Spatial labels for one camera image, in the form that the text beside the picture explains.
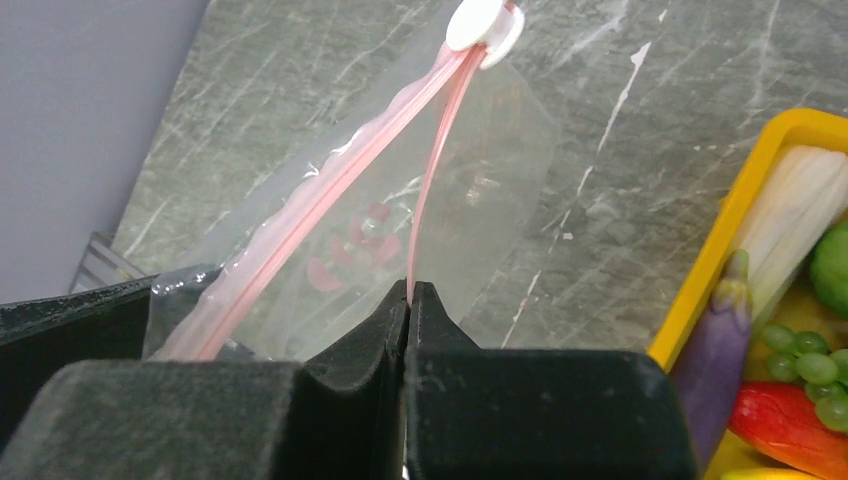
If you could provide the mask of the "celery stalk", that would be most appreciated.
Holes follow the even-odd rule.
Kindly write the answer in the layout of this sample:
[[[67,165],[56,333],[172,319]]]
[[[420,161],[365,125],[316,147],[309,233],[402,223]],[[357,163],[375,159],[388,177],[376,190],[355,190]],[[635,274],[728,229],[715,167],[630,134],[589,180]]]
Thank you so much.
[[[802,261],[846,208],[845,153],[802,145],[785,151],[734,240],[749,256],[755,330],[773,316]]]

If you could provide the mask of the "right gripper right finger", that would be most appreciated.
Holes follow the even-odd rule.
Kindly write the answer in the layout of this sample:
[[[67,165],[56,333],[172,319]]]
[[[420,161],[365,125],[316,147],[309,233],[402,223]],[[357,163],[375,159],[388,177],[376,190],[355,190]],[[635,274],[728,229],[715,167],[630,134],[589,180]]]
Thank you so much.
[[[484,349],[415,288],[406,348],[414,479],[693,479],[675,393],[627,350]]]

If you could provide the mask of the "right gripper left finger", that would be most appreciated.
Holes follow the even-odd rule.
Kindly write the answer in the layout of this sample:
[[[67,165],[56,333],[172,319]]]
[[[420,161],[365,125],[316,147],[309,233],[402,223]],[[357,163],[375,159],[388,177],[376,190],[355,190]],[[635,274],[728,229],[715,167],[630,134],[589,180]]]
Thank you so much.
[[[39,390],[5,479],[396,479],[405,288],[306,362],[84,360]]]

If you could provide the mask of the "purple eggplant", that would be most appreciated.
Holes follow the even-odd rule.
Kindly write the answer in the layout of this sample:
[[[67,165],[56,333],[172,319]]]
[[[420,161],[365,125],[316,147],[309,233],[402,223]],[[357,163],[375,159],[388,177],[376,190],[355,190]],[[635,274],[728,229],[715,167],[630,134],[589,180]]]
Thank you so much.
[[[722,440],[743,377],[752,333],[748,268],[746,251],[728,257],[670,373],[700,474]]]

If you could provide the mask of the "clear pink zip top bag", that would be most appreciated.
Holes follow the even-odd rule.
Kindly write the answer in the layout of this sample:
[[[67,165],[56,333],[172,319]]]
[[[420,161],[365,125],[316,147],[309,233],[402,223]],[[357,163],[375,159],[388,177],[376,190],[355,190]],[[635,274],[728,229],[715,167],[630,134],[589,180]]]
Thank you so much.
[[[305,361],[415,281],[462,318],[555,153],[555,127],[507,60],[524,27],[513,1],[449,2],[361,108],[154,281],[143,357]]]

